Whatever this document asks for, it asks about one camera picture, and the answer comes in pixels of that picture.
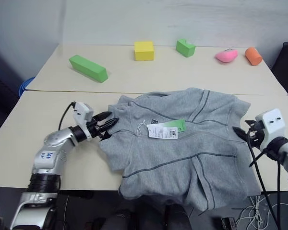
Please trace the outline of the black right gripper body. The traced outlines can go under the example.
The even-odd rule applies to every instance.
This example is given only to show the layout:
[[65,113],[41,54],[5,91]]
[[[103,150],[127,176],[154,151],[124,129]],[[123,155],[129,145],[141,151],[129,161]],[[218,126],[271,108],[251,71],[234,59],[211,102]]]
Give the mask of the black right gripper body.
[[262,121],[256,121],[256,124],[249,128],[247,134],[249,135],[248,143],[251,147],[260,147],[264,139],[264,124]]

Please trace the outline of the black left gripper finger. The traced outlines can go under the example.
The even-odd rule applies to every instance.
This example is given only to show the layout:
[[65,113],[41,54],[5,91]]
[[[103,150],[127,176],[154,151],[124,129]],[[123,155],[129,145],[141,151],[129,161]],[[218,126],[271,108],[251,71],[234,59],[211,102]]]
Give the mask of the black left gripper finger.
[[96,115],[96,121],[103,121],[106,118],[108,118],[111,114],[112,114],[112,112],[110,112],[110,111],[101,112],[101,113]]
[[118,122],[118,120],[119,120],[119,118],[112,118],[112,119],[106,121],[103,125],[101,125],[99,127],[99,131],[105,132],[105,131],[111,129]]

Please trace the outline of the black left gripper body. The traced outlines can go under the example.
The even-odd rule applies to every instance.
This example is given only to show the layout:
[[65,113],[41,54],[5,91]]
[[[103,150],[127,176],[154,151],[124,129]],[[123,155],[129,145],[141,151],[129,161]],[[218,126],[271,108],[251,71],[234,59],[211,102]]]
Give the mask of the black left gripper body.
[[96,121],[96,115],[92,117],[92,120],[90,122],[87,123],[86,127],[88,129],[88,131],[90,132],[91,136],[93,138],[95,137],[99,137],[99,138],[103,138],[103,133],[104,132],[100,132],[99,131],[99,127],[101,125],[98,124],[99,121]]

